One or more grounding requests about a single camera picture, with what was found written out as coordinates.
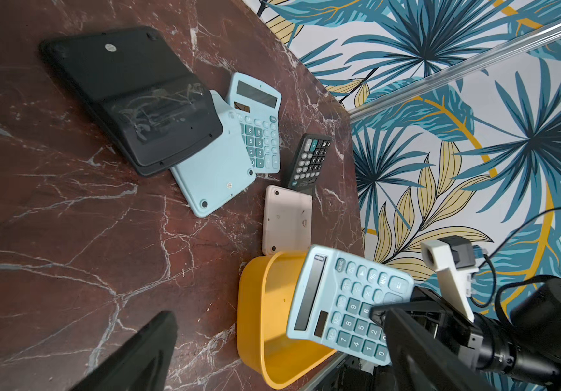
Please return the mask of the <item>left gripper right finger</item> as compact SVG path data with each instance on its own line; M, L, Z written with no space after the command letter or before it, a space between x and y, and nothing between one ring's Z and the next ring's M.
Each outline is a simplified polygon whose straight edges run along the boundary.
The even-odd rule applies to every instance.
M383 331L400 390L492 390L479 375L496 368L497 333L490 322L475 324L483 334L479 364L468 367L400 310L387 313Z

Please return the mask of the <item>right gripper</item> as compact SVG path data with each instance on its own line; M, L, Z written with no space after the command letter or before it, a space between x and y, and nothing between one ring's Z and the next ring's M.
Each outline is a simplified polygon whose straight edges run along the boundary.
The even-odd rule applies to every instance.
M468 367L479 364L484 339L481 329L434 291L415 287L410 302L373 306L369 319L384 327L387 313L392 310L409 315Z

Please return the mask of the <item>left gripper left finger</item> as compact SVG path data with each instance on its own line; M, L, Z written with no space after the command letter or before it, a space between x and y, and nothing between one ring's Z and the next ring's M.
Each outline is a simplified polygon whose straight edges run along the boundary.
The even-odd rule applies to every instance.
M158 313L73 389L163 390L177 332L174 313Z

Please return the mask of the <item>light blue calculator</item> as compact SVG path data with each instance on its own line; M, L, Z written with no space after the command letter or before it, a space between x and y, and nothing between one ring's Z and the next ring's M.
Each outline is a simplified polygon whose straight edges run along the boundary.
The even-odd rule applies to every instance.
M410 301L413 288L406 272L313 245L298 277L286 335L386 366L391 363L386 336L370 311Z

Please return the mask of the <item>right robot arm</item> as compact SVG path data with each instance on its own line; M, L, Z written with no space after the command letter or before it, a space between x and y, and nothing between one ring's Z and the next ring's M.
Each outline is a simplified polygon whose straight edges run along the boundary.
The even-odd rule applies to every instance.
M437 293L415 288L408 303L375 306L401 390L489 390L482 373L561 390L561 279L538 275L496 292L535 285L509 314L467 318Z

